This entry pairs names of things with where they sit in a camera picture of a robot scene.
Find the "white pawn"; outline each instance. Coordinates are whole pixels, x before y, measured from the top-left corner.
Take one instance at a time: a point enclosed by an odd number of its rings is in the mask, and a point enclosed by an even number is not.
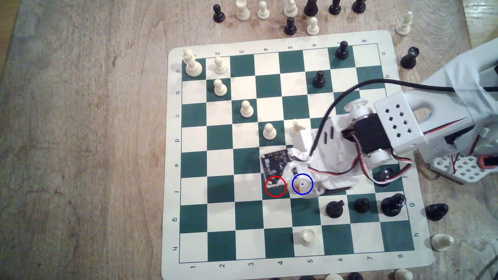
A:
[[[268,140],[272,140],[277,136],[277,130],[273,127],[272,124],[264,125],[263,137]]]
[[[254,108],[249,104],[249,101],[242,101],[241,115],[244,118],[250,118],[254,114]]]
[[[225,86],[220,79],[214,81],[215,84],[215,94],[218,96],[223,96],[227,93],[227,86]]]
[[[202,65],[195,61],[195,57],[190,49],[184,49],[182,52],[183,61],[187,66],[185,66],[185,72],[190,77],[197,77],[202,73]]]
[[[237,18],[240,19],[240,20],[247,20],[249,17],[250,17],[250,12],[247,8],[247,2],[246,0],[237,0],[237,2],[235,2],[235,4],[237,5]]]
[[[283,13],[289,17],[295,17],[297,15],[297,6],[294,0],[287,0]]]
[[[431,238],[432,248],[438,252],[446,251],[453,246],[455,239],[448,234],[436,234]]]
[[[310,25],[306,28],[306,32],[310,35],[316,35],[320,32],[320,28],[318,27],[318,20],[316,17],[310,18]]]
[[[218,74],[223,74],[227,70],[227,65],[223,62],[223,58],[219,57],[218,55],[215,57],[215,72]]]
[[[403,16],[401,22],[396,26],[394,32],[396,32],[396,34],[401,36],[407,36],[408,33],[410,32],[410,25],[412,23],[412,20],[413,20],[413,15],[409,11]]]

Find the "chessboard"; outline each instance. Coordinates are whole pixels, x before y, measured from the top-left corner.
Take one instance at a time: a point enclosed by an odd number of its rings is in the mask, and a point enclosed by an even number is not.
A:
[[[339,42],[349,56],[334,56]],[[399,79],[391,35],[385,30],[189,47],[202,73],[190,77],[183,48],[168,55],[162,276],[164,279],[254,279],[426,266],[432,263],[429,232],[415,164],[403,178],[379,186],[361,176],[347,190],[294,198],[284,186],[265,190],[260,155],[291,147],[293,120],[315,129],[334,98],[375,78]],[[215,56],[227,64],[214,71]],[[327,84],[311,81],[323,70]],[[214,94],[214,80],[227,86]],[[332,115],[357,98],[373,102],[400,91],[391,84],[359,88]],[[248,100],[254,114],[242,117]],[[265,124],[277,130],[262,136]],[[399,164],[388,167],[399,171]],[[403,193],[395,217],[380,202]],[[353,209],[366,197],[367,213]],[[328,217],[325,206],[343,200],[344,213]],[[317,242],[294,237],[310,228]]]

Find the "white square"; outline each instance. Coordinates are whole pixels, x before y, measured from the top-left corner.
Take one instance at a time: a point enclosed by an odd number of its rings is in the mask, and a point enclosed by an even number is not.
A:
[[[218,74],[215,72],[216,64],[215,58],[206,58],[206,79],[224,79],[230,78],[230,57],[222,56],[224,64],[227,66],[227,70],[223,74]]]
[[[303,50],[303,57],[305,71],[330,69],[329,50],[327,48]]]
[[[264,229],[235,231],[235,248],[237,260],[264,259]]]
[[[343,92],[358,83],[356,68],[331,69],[332,89],[334,92]]]
[[[266,229],[292,227],[290,198],[263,200],[263,225]]]
[[[386,197],[393,196],[397,193],[402,193],[404,192],[378,192],[375,194],[375,199],[377,200],[377,210],[378,210],[378,219],[381,222],[392,222],[392,221],[406,221],[408,220],[408,209],[407,205],[403,206],[401,209],[401,212],[397,214],[394,217],[387,217],[382,213],[382,210],[380,209],[380,204]]]
[[[182,104],[206,102],[206,80],[182,82]]]
[[[208,176],[234,174],[234,150],[207,151]]]
[[[242,123],[232,125],[234,149],[254,148],[259,146],[259,127],[257,123]]]
[[[256,98],[256,76],[231,78],[230,87],[232,100]]]
[[[206,127],[182,128],[182,152],[207,150]]]
[[[261,173],[234,175],[235,201],[262,200]]]
[[[257,121],[272,122],[283,120],[282,97],[266,97],[256,99]]]
[[[230,100],[206,103],[206,124],[208,126],[230,125],[232,123],[232,102]]]
[[[310,246],[302,245],[301,231],[305,229],[311,229],[315,232],[316,237],[314,242]],[[294,238],[294,256],[316,256],[323,255],[323,235],[322,226],[305,226],[305,227],[293,227],[292,236]]]
[[[377,44],[355,45],[353,46],[353,53],[355,54],[356,67],[380,65]]]
[[[208,232],[235,230],[235,202],[208,203]]]
[[[323,118],[330,105],[334,102],[333,93],[308,94],[310,118]],[[336,115],[336,108],[330,112],[330,117]]]
[[[325,212],[327,204],[331,201],[344,201],[343,214],[339,218],[331,218]],[[318,206],[320,207],[320,222],[322,225],[342,225],[349,224],[349,206],[347,195],[322,195],[318,197]]]
[[[278,52],[254,55],[254,72],[256,76],[280,73]]]
[[[208,233],[181,233],[179,250],[181,263],[207,262]]]
[[[355,253],[383,252],[380,222],[351,224]]]
[[[308,94],[306,72],[280,74],[280,88],[282,90],[282,96]]]
[[[192,177],[181,179],[181,205],[208,203],[208,178]]]

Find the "green square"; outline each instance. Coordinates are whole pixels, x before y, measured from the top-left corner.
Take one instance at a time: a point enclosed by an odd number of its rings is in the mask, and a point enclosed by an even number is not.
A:
[[[235,203],[236,230],[262,229],[263,227],[263,202],[261,200]]]
[[[281,73],[304,72],[302,50],[282,51],[278,53]]]
[[[234,174],[260,172],[258,147],[234,149]]]
[[[322,226],[323,250],[325,255],[354,254],[351,225],[324,225]]]
[[[208,262],[236,259],[235,231],[208,232]]]
[[[399,169],[399,164],[384,164],[381,166],[378,166],[374,169],[372,169],[372,174],[376,174],[377,172],[381,171],[384,168],[391,168],[392,171],[394,171],[394,174],[398,174],[400,169]],[[374,183],[375,186],[375,192],[403,192],[403,178],[399,178],[398,180],[395,180],[391,183],[389,183],[387,186],[382,186],[379,184]]]
[[[277,130],[277,136],[272,140],[268,140],[263,136],[264,126],[267,123],[258,123],[258,133],[259,133],[259,146],[278,146],[285,145],[285,129],[283,125],[283,121],[269,122],[273,125],[273,127]]]
[[[341,94],[342,92],[334,92],[334,99],[338,98]],[[337,115],[347,114],[348,112],[344,111],[344,106],[346,106],[349,102],[356,100],[358,98],[360,98],[360,92],[357,90],[346,95],[341,101],[339,101],[339,103],[337,103],[336,114]]]
[[[292,212],[293,227],[320,225],[318,197],[292,198],[290,200],[290,211]]]
[[[220,79],[221,82],[227,87],[227,93],[223,96],[217,96],[215,93],[215,80],[206,81],[206,101],[224,101],[232,99],[232,87],[230,84],[230,78]]]
[[[306,95],[284,96],[282,97],[282,104],[284,120],[307,119],[310,117],[308,96]]]
[[[180,233],[207,232],[208,205],[180,206]]]
[[[230,74],[232,77],[254,76],[254,55],[231,56]]]
[[[206,151],[183,152],[181,155],[181,177],[202,177],[208,174]]]
[[[410,221],[381,222],[385,252],[413,251]]]
[[[190,77],[187,72],[185,72],[185,67],[187,64],[182,61],[182,81],[195,81],[195,80],[205,80],[206,79],[206,59],[196,58],[195,61],[199,62],[202,66],[202,72],[197,77]]]
[[[313,78],[316,77],[316,72],[317,71],[306,72],[306,88],[308,89],[308,94],[333,92],[332,79],[330,78],[330,70],[323,70],[323,77],[325,78],[325,86],[321,89],[315,88],[312,84]]]
[[[264,229],[264,250],[267,259],[294,257],[292,228]]]
[[[358,68],[356,68],[356,74],[358,76],[359,83],[364,82],[366,80],[383,79],[384,78],[384,74],[382,73],[382,67],[380,65],[358,67]],[[383,89],[383,88],[384,88],[384,83],[371,84],[371,85],[360,87],[361,90]]]
[[[208,126],[208,150],[231,149],[232,125]]]
[[[353,46],[348,46],[349,55],[346,59],[339,59],[336,57],[336,50],[339,47],[329,48],[330,69],[339,68],[352,68],[355,66],[355,55],[353,53]]]
[[[208,203],[233,201],[235,201],[233,175],[208,177]]]
[[[368,198],[370,207],[366,213],[358,213],[355,211],[355,200],[358,198]],[[352,224],[354,223],[370,223],[378,222],[377,199],[374,193],[364,194],[350,194],[348,195],[349,219]]]
[[[206,103],[182,105],[182,127],[202,127],[206,125]]]

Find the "white chess piece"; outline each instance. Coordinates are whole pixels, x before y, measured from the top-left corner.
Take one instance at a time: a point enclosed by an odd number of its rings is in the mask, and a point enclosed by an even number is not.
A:
[[[320,28],[318,27],[318,19],[316,17],[310,18],[310,25],[306,28],[306,32],[310,35],[316,35],[320,32]]]
[[[297,6],[294,0],[287,0],[283,13],[290,17],[295,17],[297,15]]]
[[[266,2],[259,2],[259,11],[257,11],[257,16],[261,19],[267,19],[270,17],[270,11],[266,8]]]
[[[249,104],[249,101],[242,101],[241,115],[244,118],[250,118],[254,114],[254,108]]]
[[[277,136],[277,130],[273,127],[272,124],[264,125],[263,129],[263,137],[268,140],[272,140]]]
[[[223,96],[227,93],[227,86],[225,86],[220,79],[214,81],[215,84],[215,94],[218,96]]]
[[[413,20],[413,15],[409,11],[403,16],[401,22],[396,26],[394,32],[396,32],[396,34],[401,36],[407,36],[408,33],[410,32],[410,25],[412,23],[412,20]]]
[[[455,239],[448,234],[436,234],[431,238],[432,248],[438,252],[446,251],[453,246]]]
[[[396,280],[412,280],[413,274],[406,269],[398,269],[394,273],[394,278]]]
[[[235,2],[237,5],[237,18],[240,20],[247,20],[250,17],[250,12],[247,8],[247,2],[246,0],[237,0]]]
[[[219,57],[219,56],[216,56],[215,57],[215,72],[218,73],[218,74],[223,74],[226,72],[227,70],[227,65],[225,64],[225,62],[223,61],[223,58]]]
[[[197,77],[202,73],[202,65],[195,61],[195,57],[190,49],[184,49],[182,52],[183,61],[187,66],[185,66],[185,72],[190,77]]]

